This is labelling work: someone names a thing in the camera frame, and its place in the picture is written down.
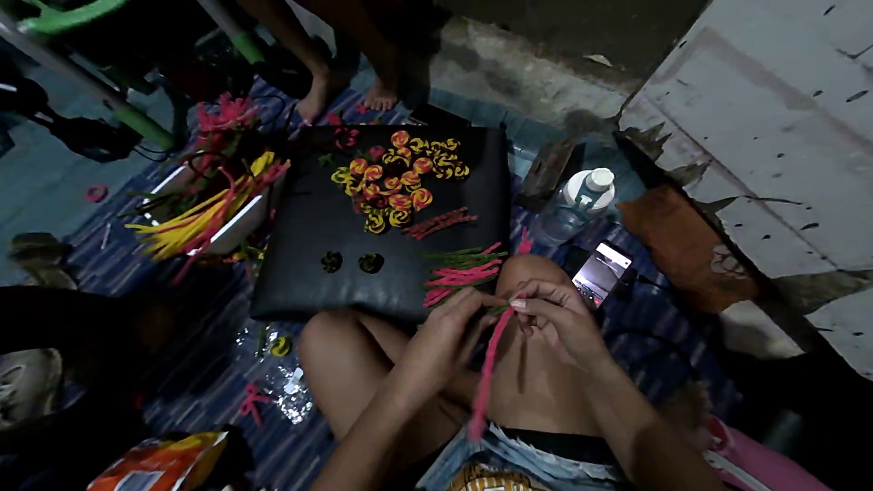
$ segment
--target wrist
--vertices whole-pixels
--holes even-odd
[[[612,355],[610,355],[609,351],[606,349],[581,357],[577,360],[576,366],[579,367],[587,377],[596,379],[610,379],[612,377],[625,375],[622,367],[615,362]]]
[[[409,377],[402,365],[398,364],[388,373],[379,388],[398,418],[412,418],[430,397],[423,384],[417,384]]]

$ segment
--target bare foot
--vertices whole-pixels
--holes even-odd
[[[688,382],[679,387],[658,408],[661,416],[673,424],[691,446],[700,452],[709,448],[712,440],[709,433],[711,411],[709,392],[700,382]]]
[[[364,106],[375,111],[388,111],[397,103],[397,83],[386,83],[379,76],[364,97]]]
[[[303,121],[315,123],[327,109],[327,96],[346,83],[347,80],[332,73],[313,75],[313,85],[309,93],[297,103],[297,112]]]

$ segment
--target plastic water bottle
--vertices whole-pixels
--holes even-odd
[[[572,239],[615,197],[615,175],[606,168],[577,172],[554,193],[531,225],[531,239],[554,247]]]

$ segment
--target hand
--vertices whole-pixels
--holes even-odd
[[[574,287],[529,280],[519,286],[519,294],[525,299],[510,304],[519,313],[520,324],[533,325],[544,333],[553,329],[572,363],[587,368],[604,357],[611,359],[595,318]]]
[[[498,319],[486,316],[467,329],[472,316],[482,307],[499,305],[505,301],[467,287],[435,308],[392,370],[398,390],[415,405],[433,398],[470,361],[482,331]]]

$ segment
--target white wall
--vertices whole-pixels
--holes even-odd
[[[699,202],[737,198],[717,216],[762,273],[873,269],[871,47],[870,0],[714,0],[620,127],[663,123],[657,165],[705,166]],[[873,378],[870,290],[807,318]]]

